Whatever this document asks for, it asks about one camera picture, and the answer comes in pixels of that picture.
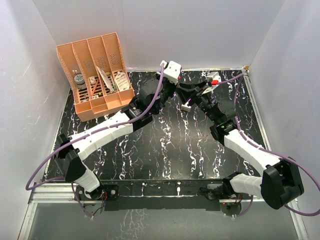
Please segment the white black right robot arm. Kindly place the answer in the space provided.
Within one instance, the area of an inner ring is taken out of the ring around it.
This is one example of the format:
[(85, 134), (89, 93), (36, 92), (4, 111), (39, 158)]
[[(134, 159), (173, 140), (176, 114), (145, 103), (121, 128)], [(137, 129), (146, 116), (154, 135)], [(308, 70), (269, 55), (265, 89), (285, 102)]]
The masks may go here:
[(290, 159), (266, 152), (238, 130), (235, 105), (230, 99), (213, 103), (208, 93), (198, 93), (195, 103), (213, 122), (210, 127), (213, 138), (249, 162), (260, 175), (234, 172), (222, 180), (221, 186), (210, 190), (213, 196), (233, 199), (245, 193), (264, 199), (278, 210), (304, 193), (299, 169)]

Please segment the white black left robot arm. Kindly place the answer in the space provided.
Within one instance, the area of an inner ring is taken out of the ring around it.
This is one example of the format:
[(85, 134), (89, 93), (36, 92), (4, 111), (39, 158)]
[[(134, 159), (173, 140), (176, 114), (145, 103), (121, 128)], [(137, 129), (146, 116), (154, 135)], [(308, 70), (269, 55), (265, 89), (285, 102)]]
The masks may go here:
[(59, 135), (59, 148), (53, 159), (63, 179), (79, 185), (87, 198), (101, 199), (106, 193), (103, 183), (85, 165), (84, 160), (108, 143), (148, 125), (174, 94), (178, 94), (186, 103), (191, 95), (190, 91), (190, 88), (181, 83), (173, 83), (167, 77), (163, 80), (148, 80), (130, 103), (109, 119), (70, 137)]

